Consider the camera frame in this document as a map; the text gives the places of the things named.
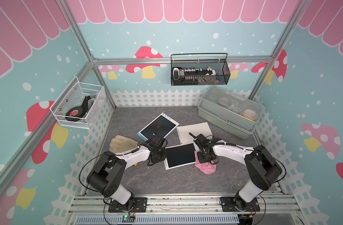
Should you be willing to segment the white drawing tablet front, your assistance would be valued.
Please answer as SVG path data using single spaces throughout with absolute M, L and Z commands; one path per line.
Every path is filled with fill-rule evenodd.
M 192 133 L 195 137 L 199 134 L 203 134 L 205 137 L 212 136 L 212 132 L 207 122 L 177 127 L 177 132 L 181 144 L 194 142 L 195 138 L 189 133 Z

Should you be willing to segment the white drawing tablet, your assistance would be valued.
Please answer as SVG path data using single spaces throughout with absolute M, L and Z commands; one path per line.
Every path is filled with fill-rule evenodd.
M 177 132 L 181 144 L 194 142 L 195 138 L 189 133 L 192 133 L 195 137 L 199 134 L 203 134 L 205 137 L 212 136 L 212 132 L 207 122 L 177 127 Z
M 165 148 L 167 158 L 164 160 L 166 170 L 195 164 L 196 145 L 187 143 Z

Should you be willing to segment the pink cleaning cloth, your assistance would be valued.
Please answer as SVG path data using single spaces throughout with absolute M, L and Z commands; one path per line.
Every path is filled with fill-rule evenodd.
M 200 163 L 197 156 L 197 151 L 194 152 L 195 154 L 195 166 L 204 174 L 212 174 L 216 171 L 216 165 L 211 163 Z

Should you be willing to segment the blue framed drawing tablet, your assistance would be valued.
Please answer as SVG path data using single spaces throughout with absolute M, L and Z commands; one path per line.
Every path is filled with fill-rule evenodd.
M 153 119 L 147 126 L 140 130 L 137 135 L 144 141 L 147 141 L 153 137 L 153 135 L 158 135 L 162 138 L 167 137 L 173 130 L 179 126 L 171 117 L 167 116 L 165 113 L 161 113 L 155 119 Z

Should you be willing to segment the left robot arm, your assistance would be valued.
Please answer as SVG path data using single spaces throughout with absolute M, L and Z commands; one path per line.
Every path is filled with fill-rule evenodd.
M 148 166 L 153 166 L 164 161 L 167 144 L 168 141 L 159 135 L 152 135 L 142 143 L 117 135 L 112 139 L 109 151 L 97 156 L 98 161 L 87 176 L 87 184 L 104 197 L 120 197 L 124 171 L 139 162 L 147 161 Z

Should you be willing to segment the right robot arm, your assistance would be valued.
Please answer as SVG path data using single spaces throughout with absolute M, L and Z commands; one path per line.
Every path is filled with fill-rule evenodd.
M 249 210 L 252 201 L 263 191 L 269 190 L 285 170 L 283 164 L 271 156 L 263 145 L 243 147 L 216 137 L 208 139 L 203 134 L 189 135 L 199 148 L 196 155 L 200 164 L 215 165 L 219 162 L 219 157 L 225 157 L 247 167 L 249 180 L 232 198 L 230 204 L 237 211 Z

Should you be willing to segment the beige work glove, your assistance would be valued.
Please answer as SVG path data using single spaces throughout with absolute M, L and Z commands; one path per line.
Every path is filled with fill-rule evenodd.
M 138 147 L 138 142 L 125 137 L 116 135 L 109 144 L 109 151 L 115 154 L 126 153 Z

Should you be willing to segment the green translucent storage box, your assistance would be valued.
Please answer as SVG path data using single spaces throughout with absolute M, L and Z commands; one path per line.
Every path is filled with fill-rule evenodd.
M 253 134 L 264 111 L 262 104 L 217 86 L 209 88 L 198 104 L 201 118 L 241 139 Z

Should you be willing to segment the black tape roll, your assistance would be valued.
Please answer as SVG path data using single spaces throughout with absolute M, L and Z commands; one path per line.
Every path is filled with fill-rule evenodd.
M 77 122 L 84 116 L 84 114 L 84 109 L 81 106 L 76 106 L 66 113 L 65 119 L 70 122 Z

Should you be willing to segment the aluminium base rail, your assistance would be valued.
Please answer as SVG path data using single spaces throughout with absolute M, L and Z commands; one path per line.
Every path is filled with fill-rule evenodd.
M 66 225 L 305 225 L 292 195 L 268 191 L 238 211 L 231 193 L 137 196 L 129 212 L 100 196 L 74 199 Z

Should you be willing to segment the clear acrylic wall bin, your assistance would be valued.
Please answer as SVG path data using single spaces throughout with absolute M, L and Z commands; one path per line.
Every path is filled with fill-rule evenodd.
M 50 111 L 60 126 L 90 129 L 106 99 L 103 86 L 80 82 L 75 77 L 71 87 L 67 88 L 56 102 L 50 107 Z M 74 107 L 82 107 L 84 116 L 77 122 L 67 121 L 66 113 Z

